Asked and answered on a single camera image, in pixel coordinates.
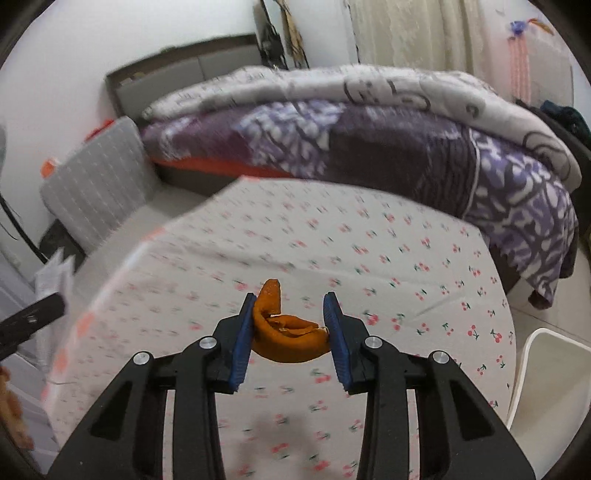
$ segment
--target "metal bolt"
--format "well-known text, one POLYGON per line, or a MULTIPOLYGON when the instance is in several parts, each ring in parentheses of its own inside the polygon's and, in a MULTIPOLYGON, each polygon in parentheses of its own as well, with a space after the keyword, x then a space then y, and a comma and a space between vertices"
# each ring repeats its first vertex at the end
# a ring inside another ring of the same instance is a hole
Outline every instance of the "metal bolt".
POLYGON ((134 363, 136 365, 145 365, 150 360, 150 354, 148 352, 140 352, 134 355, 134 363))
POLYGON ((199 346, 205 350, 210 350, 217 345, 217 340, 214 337, 205 337, 199 340, 199 346))
POLYGON ((365 339, 365 345, 369 348, 380 348, 384 342, 380 337, 367 337, 365 339))
POLYGON ((449 362, 449 355, 441 350, 437 352, 433 352, 433 360, 435 360, 438 364, 445 365, 449 362))

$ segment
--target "floor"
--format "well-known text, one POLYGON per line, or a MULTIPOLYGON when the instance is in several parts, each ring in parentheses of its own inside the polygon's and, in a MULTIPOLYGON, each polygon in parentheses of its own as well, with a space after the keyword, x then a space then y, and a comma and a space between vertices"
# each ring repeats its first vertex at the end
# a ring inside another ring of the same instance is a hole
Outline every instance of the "floor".
POLYGON ((579 245, 574 274, 558 282, 552 308, 536 310, 528 302, 531 288, 523 280, 507 295, 517 341, 518 358, 527 337, 547 328, 591 346, 591 267, 583 244, 579 245))

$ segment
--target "gray headboard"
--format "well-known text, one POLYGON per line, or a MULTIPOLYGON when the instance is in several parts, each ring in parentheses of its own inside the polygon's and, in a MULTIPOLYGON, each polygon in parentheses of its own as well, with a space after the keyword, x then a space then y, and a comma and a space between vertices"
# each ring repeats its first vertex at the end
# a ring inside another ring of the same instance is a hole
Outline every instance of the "gray headboard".
POLYGON ((167 93, 261 63, 255 34, 214 38, 166 48, 109 73, 105 82, 117 115, 141 124, 141 112, 167 93))

